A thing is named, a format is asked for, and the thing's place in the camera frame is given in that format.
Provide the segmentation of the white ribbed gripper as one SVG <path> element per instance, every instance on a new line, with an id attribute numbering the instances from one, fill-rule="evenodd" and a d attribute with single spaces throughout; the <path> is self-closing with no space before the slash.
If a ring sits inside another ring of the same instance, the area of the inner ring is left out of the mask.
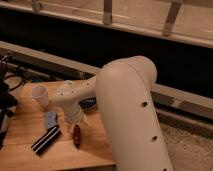
<path id="1" fill-rule="evenodd" d="M 65 109 L 64 114 L 69 124 L 80 122 L 84 118 L 84 112 L 79 106 Z"/>

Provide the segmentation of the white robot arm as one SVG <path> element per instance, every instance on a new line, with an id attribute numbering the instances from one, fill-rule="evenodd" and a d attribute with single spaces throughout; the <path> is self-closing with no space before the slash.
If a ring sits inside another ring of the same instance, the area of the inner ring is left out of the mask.
<path id="1" fill-rule="evenodd" d="M 173 171 L 151 97 L 156 78 L 150 59 L 118 59 L 78 86 L 63 83 L 52 102 L 72 123 L 81 111 L 78 102 L 96 99 L 117 171 Z"/>

